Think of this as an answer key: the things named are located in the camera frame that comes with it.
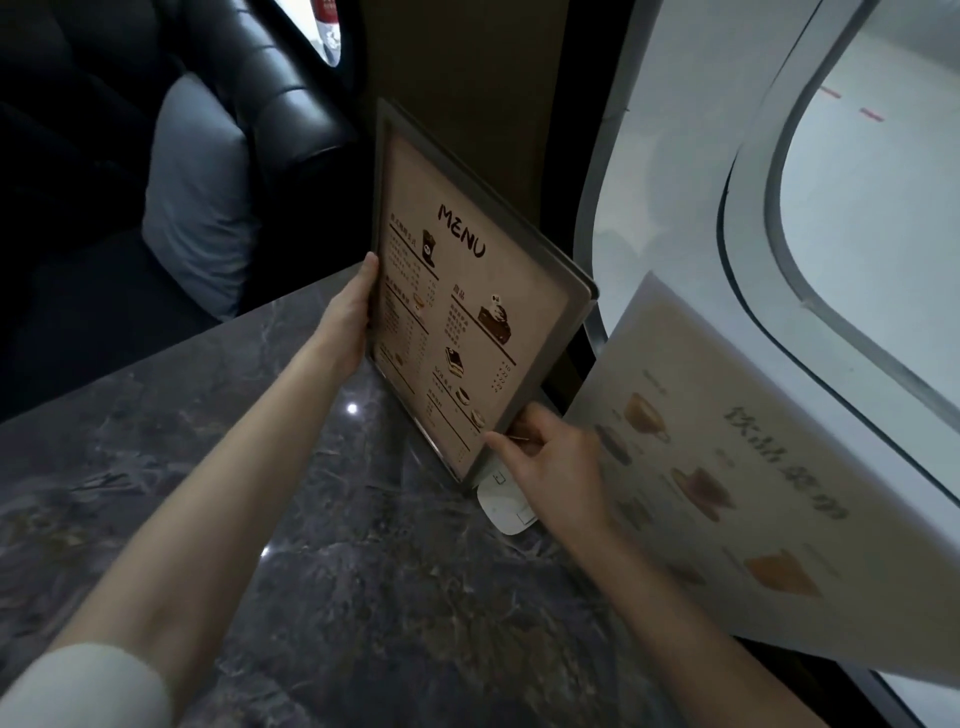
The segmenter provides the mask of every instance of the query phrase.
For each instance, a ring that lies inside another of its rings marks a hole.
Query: paper menu
[[[462,479],[569,294],[404,136],[382,154],[372,356]]]
[[[960,684],[958,549],[661,281],[566,419],[600,438],[617,517],[726,629]]]

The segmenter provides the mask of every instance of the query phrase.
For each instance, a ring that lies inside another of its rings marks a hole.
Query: black leather sofa
[[[371,144],[272,2],[0,0],[0,420],[217,324],[139,234],[185,70],[251,141],[263,227],[242,309],[369,247]]]

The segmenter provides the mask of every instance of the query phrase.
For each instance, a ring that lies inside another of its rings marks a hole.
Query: forearm
[[[336,395],[311,341],[134,535],[55,641],[119,646],[182,706],[219,649]]]
[[[824,725],[618,531],[571,552],[658,666],[691,726]]]

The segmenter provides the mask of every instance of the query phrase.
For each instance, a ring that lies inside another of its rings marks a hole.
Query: horizontal black line
[[[406,309],[407,309],[407,313],[409,313],[411,316],[413,316],[413,317],[414,317],[414,321],[416,321],[418,324],[420,324],[420,328],[423,329],[423,333],[425,333],[427,336],[429,336],[429,335],[430,335],[430,332],[429,332],[428,330],[426,330],[426,326],[424,326],[424,325],[423,325],[423,322],[422,322],[419,318],[417,318],[417,314],[410,310],[410,306],[408,306],[406,303],[403,302],[403,299],[399,296],[399,294],[398,294],[393,288],[390,287],[390,283],[387,283],[387,290],[390,291],[392,294],[394,294],[394,298],[397,299],[398,301],[400,301],[400,305],[402,305],[404,308],[406,308]]]
[[[459,409],[459,410],[463,413],[464,417],[467,418],[467,422],[469,422],[469,423],[472,425],[473,429],[475,429],[475,430],[477,431],[477,434],[479,435],[479,434],[480,434],[480,428],[476,425],[476,423],[473,421],[473,419],[470,417],[470,415],[467,414],[467,412],[464,410],[464,408],[460,406],[460,403],[457,401],[457,398],[455,398],[453,395],[450,394],[450,390],[448,390],[448,389],[444,386],[444,383],[443,383],[443,382],[440,380],[440,378],[437,376],[437,373],[436,373],[436,372],[431,372],[430,374],[432,374],[432,375],[433,375],[433,378],[435,378],[435,379],[437,380],[437,383],[440,384],[440,386],[442,386],[442,387],[444,388],[444,391],[446,392],[446,395],[453,400],[453,403],[456,405],[457,409]]]
[[[432,269],[429,265],[426,264],[426,261],[423,260],[423,258],[420,257],[420,255],[417,253],[417,251],[415,251],[413,248],[410,247],[410,243],[407,242],[406,237],[404,237],[403,235],[401,235],[401,234],[400,234],[400,231],[397,230],[393,225],[390,226],[390,230],[392,230],[393,232],[395,232],[395,233],[396,233],[396,236],[399,237],[400,240],[403,241],[403,244],[404,244],[405,246],[407,246],[407,250],[410,251],[412,254],[414,254],[414,258],[416,258],[417,260],[420,261],[420,265],[422,265],[422,266],[426,269],[426,272],[429,273],[431,276],[433,276],[435,279],[440,280],[440,276],[438,276],[436,273],[434,273],[434,272],[433,272],[433,269]]]
[[[500,346],[500,342],[499,342],[499,341],[497,341],[496,339],[493,338],[493,334],[491,334],[489,331],[487,331],[487,327],[483,326],[479,321],[477,321],[476,319],[474,319],[474,318],[473,318],[473,314],[471,314],[469,311],[467,311],[467,310],[464,308],[464,305],[463,305],[462,303],[460,303],[459,301],[457,301],[457,297],[454,296],[452,293],[450,294],[450,298],[453,299],[453,302],[454,302],[454,303],[456,303],[457,305],[459,305],[461,308],[464,309],[464,313],[466,313],[466,314],[470,317],[470,320],[471,320],[474,324],[476,324],[478,327],[480,327],[480,330],[483,331],[485,334],[487,334],[487,338],[490,339],[491,341],[493,341],[493,343],[496,345],[496,347],[503,352],[503,355],[506,356],[508,359],[510,359],[510,363],[513,364],[514,366],[516,366],[516,362],[514,361],[514,358],[513,358],[512,356],[510,356],[510,355],[506,352],[506,350],[504,350],[503,347]]]
[[[392,356],[390,356],[390,354],[389,354],[385,349],[382,348],[382,345],[381,345],[381,352],[387,357],[387,361],[390,362],[390,366],[392,366],[392,367],[394,368],[394,371],[399,375],[399,377],[400,377],[401,379],[403,379],[403,375],[400,373],[400,369],[398,369],[398,368],[396,367],[396,364],[394,364],[394,358],[393,358]],[[410,382],[409,382],[409,381],[407,381],[406,379],[403,379],[403,383],[406,384],[407,387],[410,388],[410,391],[411,391],[411,392],[413,392],[414,394],[417,393],[417,390],[410,386]]]
[[[429,393],[427,393],[427,398],[433,402],[434,406],[437,408],[437,411],[440,412],[440,416],[444,418],[444,422],[447,424],[447,426],[453,430],[453,434],[457,436],[457,439],[460,440],[460,442],[464,443],[464,438],[462,438],[460,436],[460,433],[457,432],[457,428],[450,424],[450,420],[446,418],[444,411],[440,408],[440,403],[434,400],[432,397],[430,397]],[[464,447],[467,448],[467,452],[470,452],[470,446],[467,443],[464,443]]]

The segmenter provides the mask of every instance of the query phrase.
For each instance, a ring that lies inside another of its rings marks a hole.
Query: hand
[[[333,375],[341,383],[357,371],[363,359],[370,293],[379,265],[376,254],[367,253],[357,274],[326,307],[308,345],[332,365]]]
[[[576,555],[585,541],[612,528],[595,435],[567,425],[536,402],[520,412],[511,431],[529,442],[521,448],[497,432],[485,433],[484,439],[503,460],[534,513],[564,546]]]

